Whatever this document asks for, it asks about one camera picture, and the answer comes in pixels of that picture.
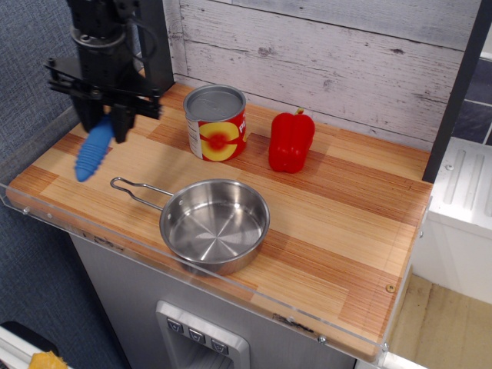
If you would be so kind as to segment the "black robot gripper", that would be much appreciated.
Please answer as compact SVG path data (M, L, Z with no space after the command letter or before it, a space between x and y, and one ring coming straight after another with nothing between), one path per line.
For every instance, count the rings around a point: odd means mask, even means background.
M71 97L84 130L98 125L106 106L115 141L126 141L136 115L158 118L162 90L140 75L125 36L75 36L77 57L49 58L50 88Z

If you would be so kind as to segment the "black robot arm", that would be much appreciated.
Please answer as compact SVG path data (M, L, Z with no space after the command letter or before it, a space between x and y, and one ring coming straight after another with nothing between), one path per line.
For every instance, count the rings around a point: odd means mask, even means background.
M50 88L71 97L90 132L110 116L118 143L135 118L158 119L161 96L175 83L168 35L153 1L70 1L75 58L49 58Z

